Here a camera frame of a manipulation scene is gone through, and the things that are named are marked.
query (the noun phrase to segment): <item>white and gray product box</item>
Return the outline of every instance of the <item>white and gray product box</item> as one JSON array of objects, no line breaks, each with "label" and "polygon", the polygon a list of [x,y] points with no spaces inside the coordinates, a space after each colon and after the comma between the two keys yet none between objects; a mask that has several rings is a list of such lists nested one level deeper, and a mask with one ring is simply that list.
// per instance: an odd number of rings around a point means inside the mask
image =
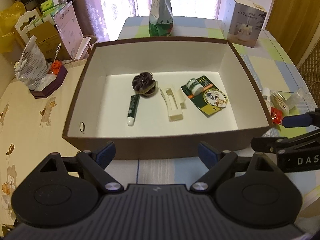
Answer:
[{"label": "white and gray product box", "polygon": [[250,0],[227,0],[221,30],[225,39],[254,48],[266,10]]}]

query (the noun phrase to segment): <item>circular logo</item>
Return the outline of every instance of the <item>circular logo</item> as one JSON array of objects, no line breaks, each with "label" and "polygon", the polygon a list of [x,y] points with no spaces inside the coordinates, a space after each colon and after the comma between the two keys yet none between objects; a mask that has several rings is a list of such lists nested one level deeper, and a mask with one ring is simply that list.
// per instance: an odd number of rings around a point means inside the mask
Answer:
[{"label": "circular logo", "polygon": [[228,99],[226,95],[217,88],[210,88],[203,94],[204,101],[211,106],[225,108],[227,107]]}]

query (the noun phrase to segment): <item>green and white plastic bag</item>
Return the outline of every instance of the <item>green and white plastic bag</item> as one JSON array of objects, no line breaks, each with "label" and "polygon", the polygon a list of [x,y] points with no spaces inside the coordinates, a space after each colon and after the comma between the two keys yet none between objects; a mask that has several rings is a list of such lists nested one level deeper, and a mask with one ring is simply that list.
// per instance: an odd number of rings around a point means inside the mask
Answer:
[{"label": "green and white plastic bag", "polygon": [[173,27],[170,0],[152,0],[149,16],[149,34],[152,36],[170,36]]}]

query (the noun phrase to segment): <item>white cardboard box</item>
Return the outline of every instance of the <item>white cardboard box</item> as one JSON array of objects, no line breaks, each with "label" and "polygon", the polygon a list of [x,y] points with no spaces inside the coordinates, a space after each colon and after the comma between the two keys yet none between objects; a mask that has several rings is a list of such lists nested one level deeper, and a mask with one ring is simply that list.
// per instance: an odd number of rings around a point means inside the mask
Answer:
[{"label": "white cardboard box", "polygon": [[[207,117],[186,98],[183,120],[170,122],[158,91],[151,98],[140,98],[130,127],[127,113],[135,94],[131,82],[145,71],[153,73],[159,87],[173,84],[175,89],[206,75],[227,95],[228,105]],[[219,150],[239,150],[271,125],[261,92],[230,42],[152,37],[95,46],[76,87],[62,136],[79,150],[96,150],[113,141],[116,159],[162,159],[197,156],[200,141]]]},{"label": "white cardboard box", "polygon": [[266,10],[250,0],[227,0],[221,24],[223,36],[229,41],[254,48]]}]

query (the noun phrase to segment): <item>checkered tablecloth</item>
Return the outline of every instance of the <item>checkered tablecloth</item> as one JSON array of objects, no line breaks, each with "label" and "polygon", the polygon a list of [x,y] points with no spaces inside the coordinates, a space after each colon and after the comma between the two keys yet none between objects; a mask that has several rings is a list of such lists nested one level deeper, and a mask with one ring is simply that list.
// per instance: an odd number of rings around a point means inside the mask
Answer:
[{"label": "checkered tablecloth", "polygon": [[[220,30],[221,22],[212,19],[193,17],[174,17],[173,36],[197,36],[223,39]],[[148,17],[130,17],[121,30],[118,39],[140,38],[149,36]],[[292,63],[286,52],[276,39],[265,30],[262,30],[255,48],[234,44],[237,51],[247,64],[259,88],[268,87],[277,90],[285,97],[298,88],[303,87],[307,97],[290,111],[291,115],[313,111],[316,103],[308,87]],[[273,128],[271,136],[294,137],[315,130],[315,127]],[[252,149],[238,152],[243,156],[252,155]],[[107,171],[126,183],[186,183],[187,187],[201,177],[207,168],[198,157],[167,159],[167,160],[140,160],[140,161],[113,161]],[[299,188],[304,196],[303,208],[314,202],[320,194],[320,172],[307,171],[288,174],[289,178]]]}]

